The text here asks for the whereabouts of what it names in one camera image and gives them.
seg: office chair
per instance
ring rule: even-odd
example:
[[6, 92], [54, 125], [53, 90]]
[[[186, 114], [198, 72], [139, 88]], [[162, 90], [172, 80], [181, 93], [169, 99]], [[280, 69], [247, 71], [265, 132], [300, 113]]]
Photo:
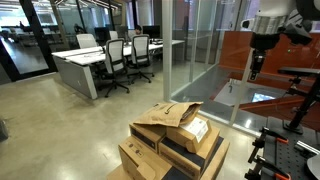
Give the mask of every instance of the office chair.
[[106, 69], [97, 72], [102, 80], [112, 80], [112, 84], [105, 95], [106, 98], [109, 97], [110, 91], [113, 88], [116, 89], [118, 86], [126, 89], [127, 93], [130, 93], [128, 87], [120, 84], [120, 82], [117, 81], [118, 76], [127, 74], [123, 57], [123, 44], [124, 41], [122, 39], [109, 40], [106, 43]]
[[128, 67], [131, 69], [138, 69], [139, 72], [128, 74], [128, 78], [130, 76], [136, 76], [131, 80], [132, 84], [134, 84], [134, 80], [138, 77], [140, 77], [140, 79], [141, 77], [144, 77], [151, 83], [150, 78], [148, 78], [146, 74], [151, 74], [152, 77], [154, 77], [153, 72], [144, 73], [140, 70], [142, 67], [149, 67], [151, 65], [149, 57], [149, 36], [146, 34], [134, 36], [132, 38], [131, 49], [131, 61], [128, 62]]
[[98, 46], [92, 34], [77, 34], [77, 40], [80, 49]]
[[118, 39], [117, 31], [109, 31], [111, 40]]

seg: robotic arm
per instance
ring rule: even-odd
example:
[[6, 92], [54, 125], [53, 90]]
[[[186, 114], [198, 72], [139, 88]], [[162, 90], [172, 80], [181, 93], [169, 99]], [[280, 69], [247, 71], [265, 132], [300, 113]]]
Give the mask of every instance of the robotic arm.
[[[301, 24], [292, 24], [289, 15], [297, 9], [302, 16]], [[279, 42], [280, 34], [285, 34], [292, 44], [307, 45], [311, 42], [308, 31], [312, 21], [320, 20], [320, 0], [260, 0], [260, 7], [254, 19], [242, 22], [243, 28], [253, 31], [250, 46], [252, 54], [250, 80], [260, 73], [266, 51]]]

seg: white desk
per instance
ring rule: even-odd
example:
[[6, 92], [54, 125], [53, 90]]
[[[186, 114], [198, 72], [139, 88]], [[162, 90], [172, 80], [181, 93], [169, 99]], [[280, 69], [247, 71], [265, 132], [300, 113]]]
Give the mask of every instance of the white desk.
[[[184, 41], [172, 41], [172, 45], [182, 43], [184, 43]], [[163, 45], [150, 44], [149, 50], [155, 50], [162, 47]], [[102, 53], [102, 47], [56, 52], [52, 53], [52, 55], [64, 83], [91, 99], [96, 99], [98, 97], [89, 64], [105, 60], [105, 54]], [[123, 55], [131, 55], [131, 46], [124, 47]]]

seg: concrete floor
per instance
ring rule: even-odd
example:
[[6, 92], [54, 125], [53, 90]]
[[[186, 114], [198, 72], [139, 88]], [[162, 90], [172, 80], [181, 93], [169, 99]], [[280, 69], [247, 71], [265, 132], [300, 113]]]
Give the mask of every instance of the concrete floor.
[[[117, 145], [129, 136], [128, 123], [162, 101], [162, 71], [155, 75], [151, 84], [136, 81], [130, 94], [117, 89], [97, 100], [59, 74], [0, 86], [0, 116], [10, 134], [0, 143], [0, 179], [105, 179], [121, 163]], [[254, 138], [211, 124], [231, 142], [218, 179], [243, 179]]]

